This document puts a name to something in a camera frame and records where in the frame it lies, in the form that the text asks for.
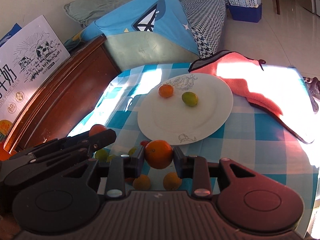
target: beige floor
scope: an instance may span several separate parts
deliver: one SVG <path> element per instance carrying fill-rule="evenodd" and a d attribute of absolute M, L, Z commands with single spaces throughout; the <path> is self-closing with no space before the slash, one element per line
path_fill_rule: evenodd
<path fill-rule="evenodd" d="M 320 17 L 295 0 L 262 0 L 258 23 L 234 21 L 227 13 L 225 49 L 272 65 L 294 65 L 303 76 L 320 79 Z"/>

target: star print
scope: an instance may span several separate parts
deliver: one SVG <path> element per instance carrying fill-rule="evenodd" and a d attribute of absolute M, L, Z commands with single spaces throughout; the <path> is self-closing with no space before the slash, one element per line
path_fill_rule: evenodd
<path fill-rule="evenodd" d="M 186 25 L 184 25 L 184 24 L 182 24 L 182 25 L 186 28 L 186 30 L 190 30 L 189 26 L 188 26 L 188 23 Z"/>

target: tablecloth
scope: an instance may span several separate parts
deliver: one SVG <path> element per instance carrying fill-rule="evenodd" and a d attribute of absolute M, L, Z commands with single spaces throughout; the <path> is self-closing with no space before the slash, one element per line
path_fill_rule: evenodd
<path fill-rule="evenodd" d="M 104 124 L 117 134 L 108 147 L 110 154 L 121 155 L 147 138 L 139 129 L 137 115 L 146 94 L 160 82 L 188 73 L 189 63 L 145 65 L 118 75 L 107 87 L 95 109 L 69 134 L 87 131 L 96 123 Z M 180 146 L 185 155 L 205 157 L 218 162 L 228 157 L 242 165 L 285 184 L 298 192 L 305 205 L 297 231 L 304 236 L 316 196 L 318 168 L 311 165 L 314 155 L 308 146 L 265 112 L 249 105 L 241 96 L 233 95 L 234 104 L 227 121 L 209 137 Z M 142 173 L 149 176 L 151 189 L 164 190 L 163 177 L 175 171 L 173 163 L 164 170 L 150 168 L 145 162 Z M 191 179 L 183 179 L 179 189 L 191 190 Z M 213 193 L 219 193 L 212 179 Z"/>

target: red towel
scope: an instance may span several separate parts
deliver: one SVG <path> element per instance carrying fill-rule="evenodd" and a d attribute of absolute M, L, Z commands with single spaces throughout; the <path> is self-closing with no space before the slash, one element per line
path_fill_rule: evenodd
<path fill-rule="evenodd" d="M 315 135 L 310 124 L 314 112 L 302 77 L 293 68 L 265 67 L 268 71 L 264 71 L 265 63 L 223 50 L 196 60 L 189 72 L 221 78 L 233 93 L 270 113 L 300 141 L 312 143 Z"/>

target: green lime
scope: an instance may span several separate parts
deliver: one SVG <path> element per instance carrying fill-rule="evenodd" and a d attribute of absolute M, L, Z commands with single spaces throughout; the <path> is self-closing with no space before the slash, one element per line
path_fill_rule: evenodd
<path fill-rule="evenodd" d="M 185 92 L 182 94 L 182 101 L 187 106 L 196 106 L 198 104 L 198 97 L 193 92 Z"/>
<path fill-rule="evenodd" d="M 96 151 L 96 153 L 94 154 L 94 158 L 98 159 L 99 162 L 106 162 L 108 159 L 108 156 L 109 156 L 109 153 L 103 148 Z"/>
<path fill-rule="evenodd" d="M 113 155 L 113 154 L 109 155 L 108 158 L 107 158 L 107 163 L 111 162 L 111 160 L 112 160 L 114 157 L 116 157 L 116 156 Z"/>
<path fill-rule="evenodd" d="M 135 153 L 135 151 L 138 149 L 138 147 L 132 147 L 129 151 L 128 151 L 128 154 L 129 156 L 133 155 Z"/>

